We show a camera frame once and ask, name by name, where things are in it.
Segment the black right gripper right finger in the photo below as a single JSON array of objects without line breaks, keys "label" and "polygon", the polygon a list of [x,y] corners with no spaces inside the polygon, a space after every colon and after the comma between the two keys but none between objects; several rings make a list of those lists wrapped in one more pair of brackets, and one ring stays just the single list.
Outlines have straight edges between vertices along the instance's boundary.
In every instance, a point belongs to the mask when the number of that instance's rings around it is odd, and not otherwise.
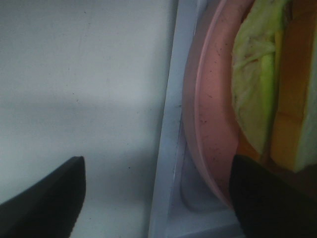
[{"label": "black right gripper right finger", "polygon": [[249,157],[234,156],[229,194],[247,238],[317,236],[316,201]]}]

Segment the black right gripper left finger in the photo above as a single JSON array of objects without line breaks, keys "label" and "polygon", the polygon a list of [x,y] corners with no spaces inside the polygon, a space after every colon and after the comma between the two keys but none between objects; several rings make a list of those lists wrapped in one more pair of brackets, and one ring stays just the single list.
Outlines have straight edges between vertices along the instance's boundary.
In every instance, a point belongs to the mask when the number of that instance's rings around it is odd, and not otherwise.
[{"label": "black right gripper left finger", "polygon": [[0,205],[2,238],[68,238],[86,195],[84,157],[72,157]]}]

